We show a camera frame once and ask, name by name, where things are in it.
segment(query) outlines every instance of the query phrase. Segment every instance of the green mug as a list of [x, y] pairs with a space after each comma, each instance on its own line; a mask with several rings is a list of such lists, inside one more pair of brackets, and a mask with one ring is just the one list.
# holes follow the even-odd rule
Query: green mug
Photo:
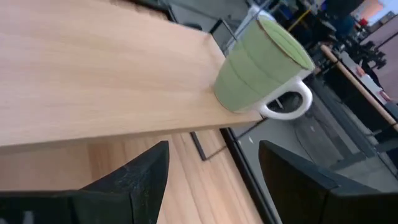
[[[295, 119], [312, 104], [303, 83], [315, 69], [311, 57], [283, 27], [259, 16], [246, 27], [217, 76], [214, 91], [230, 111], [255, 109], [274, 119]], [[277, 113], [267, 104], [288, 91], [302, 95], [303, 103], [291, 113]]]

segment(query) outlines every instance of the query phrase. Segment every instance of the wooden desk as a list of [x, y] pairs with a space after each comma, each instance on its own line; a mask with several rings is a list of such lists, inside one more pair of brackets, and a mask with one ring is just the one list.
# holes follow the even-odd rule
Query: wooden desk
[[260, 120], [224, 109], [211, 35], [89, 1], [2, 1], [0, 146]]
[[[329, 47], [322, 45], [322, 52], [333, 62], [337, 62], [338, 59], [333, 55]], [[380, 113], [380, 115], [396, 130], [398, 131], [398, 124], [395, 119], [380, 105], [380, 103], [370, 94], [365, 87], [347, 70], [347, 68], [341, 63], [337, 62], [336, 66], [343, 72], [344, 76], [361, 92], [361, 94], [369, 101], [369, 103]]]

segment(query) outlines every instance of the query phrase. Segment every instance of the white mug handle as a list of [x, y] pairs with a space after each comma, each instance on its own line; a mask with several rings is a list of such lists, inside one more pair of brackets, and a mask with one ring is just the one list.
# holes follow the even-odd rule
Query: white mug handle
[[260, 114], [267, 116], [268, 118], [280, 119], [280, 120], [291, 120], [302, 116], [311, 106], [312, 103], [311, 90], [308, 88], [308, 86], [304, 84], [303, 81], [297, 80], [288, 89], [286, 89], [286, 92], [288, 91], [297, 92], [303, 98], [303, 103], [300, 105], [299, 108], [297, 108], [297, 110], [290, 113], [278, 113], [270, 110], [268, 106], [264, 104], [259, 108]]

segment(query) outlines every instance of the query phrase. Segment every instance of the red object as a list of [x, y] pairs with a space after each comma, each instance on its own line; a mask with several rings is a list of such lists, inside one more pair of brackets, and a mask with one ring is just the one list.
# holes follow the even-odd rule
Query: red object
[[367, 25], [369, 24], [369, 22], [368, 22], [366, 19], [361, 19], [361, 20], [359, 21], [359, 24], [360, 24], [361, 26], [367, 26]]

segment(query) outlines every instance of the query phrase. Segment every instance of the mug handle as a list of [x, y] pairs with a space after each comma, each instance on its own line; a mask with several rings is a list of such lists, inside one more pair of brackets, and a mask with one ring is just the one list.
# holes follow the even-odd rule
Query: mug handle
[[297, 92], [303, 98], [303, 103], [300, 105], [299, 108], [297, 108], [297, 110], [290, 113], [278, 113], [270, 110], [268, 106], [264, 104], [259, 108], [260, 114], [267, 116], [268, 118], [280, 119], [280, 120], [291, 120], [302, 116], [311, 106], [312, 103], [311, 90], [308, 88], [308, 86], [304, 84], [303, 81], [297, 80], [287, 89], [286, 92], [288, 91]]

